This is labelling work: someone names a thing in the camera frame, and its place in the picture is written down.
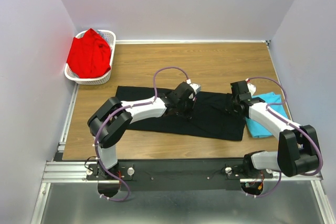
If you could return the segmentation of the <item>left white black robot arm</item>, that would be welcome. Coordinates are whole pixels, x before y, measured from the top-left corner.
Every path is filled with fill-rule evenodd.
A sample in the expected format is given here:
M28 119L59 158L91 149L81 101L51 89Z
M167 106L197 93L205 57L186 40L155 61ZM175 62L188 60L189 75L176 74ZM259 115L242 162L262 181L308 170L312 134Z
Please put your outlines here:
M98 173L104 179L112 179L116 175L116 144L130 124L168 115L189 117L200 90L201 85L188 79L166 93L159 93L155 88L154 96L144 100L109 98L87 122L100 164Z

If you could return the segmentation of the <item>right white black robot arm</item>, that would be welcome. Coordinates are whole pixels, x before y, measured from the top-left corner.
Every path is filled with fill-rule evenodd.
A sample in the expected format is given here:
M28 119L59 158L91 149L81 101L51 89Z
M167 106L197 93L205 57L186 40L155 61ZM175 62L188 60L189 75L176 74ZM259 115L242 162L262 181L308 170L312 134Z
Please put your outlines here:
M275 152L257 151L244 156L241 171L246 177L255 177L264 169L287 177L320 173L323 158L313 126L300 125L276 112L264 99L255 97L256 87L250 79L232 82L230 88L229 112L259 123L278 141Z

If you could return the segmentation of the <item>black t shirt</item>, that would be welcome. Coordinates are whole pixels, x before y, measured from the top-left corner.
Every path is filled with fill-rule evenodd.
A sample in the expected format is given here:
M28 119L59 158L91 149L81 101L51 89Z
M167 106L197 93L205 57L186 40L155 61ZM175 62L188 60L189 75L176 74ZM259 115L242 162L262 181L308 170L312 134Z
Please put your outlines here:
M201 91L190 119L178 115L149 118L132 123L128 129L241 141L245 119L229 113L231 97L229 93Z

